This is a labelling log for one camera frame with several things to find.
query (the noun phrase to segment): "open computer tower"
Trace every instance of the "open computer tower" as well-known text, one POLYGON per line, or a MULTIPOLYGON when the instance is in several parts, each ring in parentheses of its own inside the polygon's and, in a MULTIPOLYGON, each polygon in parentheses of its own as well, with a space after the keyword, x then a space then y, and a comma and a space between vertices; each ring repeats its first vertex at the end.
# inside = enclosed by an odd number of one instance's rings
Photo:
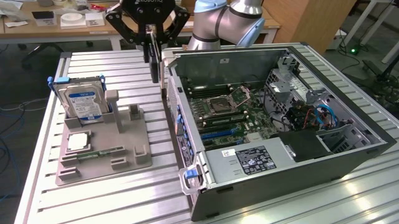
POLYGON ((164 63, 192 221, 341 178, 395 143, 291 46, 169 50, 164 63))

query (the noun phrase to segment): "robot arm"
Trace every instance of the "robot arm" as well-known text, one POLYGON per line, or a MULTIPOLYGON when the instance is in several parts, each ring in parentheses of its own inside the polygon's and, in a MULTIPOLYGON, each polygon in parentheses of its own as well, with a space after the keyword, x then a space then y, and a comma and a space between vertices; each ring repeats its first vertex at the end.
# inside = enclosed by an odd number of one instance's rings
POLYGON ((261 0, 197 0, 188 50, 219 49, 220 40, 248 47, 255 43, 264 25, 261 0))
POLYGON ((127 42, 143 47, 144 62, 151 63, 152 82, 157 83, 161 45, 177 37, 189 18, 188 12, 176 6, 175 0, 121 0, 108 9, 105 18, 127 42), (163 22, 172 11, 175 20, 163 30, 163 22), (137 33, 127 27, 123 12, 137 23, 137 33))

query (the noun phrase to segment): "motherboard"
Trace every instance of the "motherboard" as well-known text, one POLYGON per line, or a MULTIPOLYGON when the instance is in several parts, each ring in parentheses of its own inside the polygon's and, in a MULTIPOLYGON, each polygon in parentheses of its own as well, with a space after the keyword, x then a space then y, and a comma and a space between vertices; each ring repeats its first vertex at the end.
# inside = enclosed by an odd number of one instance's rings
POLYGON ((201 91, 201 96, 213 96, 199 98, 191 92, 189 107, 205 150, 265 140, 277 133, 256 90, 228 87, 229 94, 219 96, 223 91, 201 91))

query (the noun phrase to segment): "robotiq logo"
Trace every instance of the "robotiq logo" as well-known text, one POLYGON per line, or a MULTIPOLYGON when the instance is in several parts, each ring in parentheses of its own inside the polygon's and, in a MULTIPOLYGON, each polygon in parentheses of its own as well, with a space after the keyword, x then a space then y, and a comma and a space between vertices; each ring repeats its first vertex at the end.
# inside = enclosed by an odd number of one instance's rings
POLYGON ((136 4, 139 4, 140 2, 159 2, 163 3, 163 0, 136 0, 136 4))

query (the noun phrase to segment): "gray carpet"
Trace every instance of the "gray carpet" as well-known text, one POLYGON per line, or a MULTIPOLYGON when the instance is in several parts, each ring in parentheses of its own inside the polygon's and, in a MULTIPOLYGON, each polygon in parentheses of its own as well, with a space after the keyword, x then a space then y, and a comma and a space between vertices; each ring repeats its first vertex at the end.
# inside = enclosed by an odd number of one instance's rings
MULTIPOLYGON (((348 17, 343 29, 349 30, 359 15, 348 17)), ((356 33, 355 37, 360 37, 364 29, 368 27, 371 20, 367 20, 356 33)), ((368 43, 368 52, 361 51, 356 58, 359 60, 368 59, 372 60, 380 68, 385 65, 380 63, 384 55, 395 45, 399 40, 399 34, 392 32, 384 27, 380 27, 375 36, 371 38, 368 43)), ((93 41, 95 46, 88 48, 85 42, 69 42, 61 43, 60 47, 65 51, 70 52, 86 52, 86 51, 103 51, 111 50, 111 43, 108 41, 93 41)), ((58 53, 48 48, 44 50, 32 60, 32 70, 22 70, 18 61, 22 59, 24 55, 32 50, 37 44, 28 44, 28 49, 21 51, 16 45, 9 45, 5 52, 0 54, 0 104, 10 102, 24 102, 36 98, 45 98, 49 94, 49 89, 46 87, 46 77, 53 76, 57 67, 58 53)), ((324 54, 327 60, 339 68, 355 63, 355 60, 341 56, 336 51, 327 51, 324 54)), ((345 70, 348 74, 357 77, 364 77, 364 71, 361 66, 351 67, 345 70)), ((30 108, 38 108, 45 104, 40 102, 37 104, 29 105, 30 108)), ((13 111, 13 115, 18 115, 20 111, 13 111)), ((24 119, 25 124, 21 130, 5 139, 9 149, 12 150, 16 163, 20 170, 21 186, 24 185, 24 180, 28 174, 28 168, 30 163, 30 158, 33 154, 36 139, 38 135, 41 120, 42 120, 44 110, 36 112, 25 112, 24 119)), ((10 120, 4 116, 0 116, 0 130, 2 130, 10 120)), ((5 158, 0 160, 0 170, 5 165, 5 158)), ((16 175, 12 165, 8 166, 5 172, 0 174, 0 195, 6 194, 14 189, 16 186, 16 175)), ((9 198, 0 202, 0 224, 13 223, 18 200, 22 188, 18 188, 9 198)))

